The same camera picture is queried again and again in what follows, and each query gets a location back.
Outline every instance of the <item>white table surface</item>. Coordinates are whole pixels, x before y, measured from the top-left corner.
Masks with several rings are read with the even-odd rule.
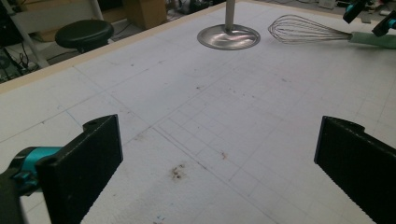
[[[118,114],[124,161],[83,223],[373,223],[313,159],[324,115],[396,147],[395,51],[278,43],[267,27],[284,14],[373,26],[252,2],[237,3],[234,22],[262,35],[257,46],[199,44],[224,11],[0,85],[0,170],[26,147],[64,146],[83,123]],[[22,201],[31,224],[50,223],[41,194]]]

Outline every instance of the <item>whisk handle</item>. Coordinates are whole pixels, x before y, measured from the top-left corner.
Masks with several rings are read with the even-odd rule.
[[[352,32],[350,43],[379,46],[385,49],[396,49],[396,35],[383,35],[377,37],[374,34]]]

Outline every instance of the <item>whisk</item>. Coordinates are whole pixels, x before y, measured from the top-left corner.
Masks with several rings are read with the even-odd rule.
[[[377,37],[362,32],[347,33],[296,15],[279,17],[268,27],[268,31],[275,39],[285,44],[347,40],[350,43],[396,49],[396,35]]]

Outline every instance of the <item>metal stand base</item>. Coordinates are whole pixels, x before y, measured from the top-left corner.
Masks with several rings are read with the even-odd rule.
[[[212,49],[247,49],[260,42],[257,31],[236,24],[231,31],[226,31],[224,24],[208,27],[197,38],[201,44]]]

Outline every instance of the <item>stool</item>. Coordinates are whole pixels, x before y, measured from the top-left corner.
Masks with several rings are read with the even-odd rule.
[[[55,41],[63,48],[84,53],[107,45],[113,34],[114,28],[107,21],[76,21],[61,28],[55,35]]]

